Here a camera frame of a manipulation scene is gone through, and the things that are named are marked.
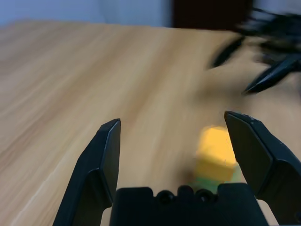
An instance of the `wooden table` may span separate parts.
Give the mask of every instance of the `wooden table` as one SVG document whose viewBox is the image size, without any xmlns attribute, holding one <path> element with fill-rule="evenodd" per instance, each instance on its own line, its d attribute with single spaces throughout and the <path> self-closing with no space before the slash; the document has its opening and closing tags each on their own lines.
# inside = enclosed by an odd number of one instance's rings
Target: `wooden table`
<svg viewBox="0 0 301 226">
<path fill-rule="evenodd" d="M 39 21 L 2 28 L 0 225 L 52 225 L 77 158 L 114 118 L 122 121 L 118 187 L 175 192 L 188 180 L 200 131 L 224 126 L 226 109 L 263 121 L 301 158 L 293 76 L 241 97 L 265 68 L 248 47 L 208 70 L 233 35 Z"/>
</svg>

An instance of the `wall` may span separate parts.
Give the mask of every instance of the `wall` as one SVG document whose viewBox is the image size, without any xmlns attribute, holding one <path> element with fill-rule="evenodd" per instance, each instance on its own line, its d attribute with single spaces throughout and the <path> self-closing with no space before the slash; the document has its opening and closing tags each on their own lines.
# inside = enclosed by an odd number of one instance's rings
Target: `wall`
<svg viewBox="0 0 301 226">
<path fill-rule="evenodd" d="M 104 22 L 100 0 L 0 0 L 0 24 L 22 18 Z"/>
<path fill-rule="evenodd" d="M 171 0 L 0 0 L 0 25 L 13 20 L 55 19 L 170 26 Z"/>
<path fill-rule="evenodd" d="M 171 26 L 171 0 L 101 0 L 107 23 Z"/>
</svg>

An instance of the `screw hole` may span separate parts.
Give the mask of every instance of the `screw hole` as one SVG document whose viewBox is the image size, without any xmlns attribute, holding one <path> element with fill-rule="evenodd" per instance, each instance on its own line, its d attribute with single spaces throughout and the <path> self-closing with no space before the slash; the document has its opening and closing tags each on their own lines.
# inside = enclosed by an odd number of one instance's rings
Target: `screw hole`
<svg viewBox="0 0 301 226">
<path fill-rule="evenodd" d="M 163 205 L 171 203 L 174 199 L 174 194 L 170 191 L 162 191 L 157 194 L 159 202 Z"/>
</svg>

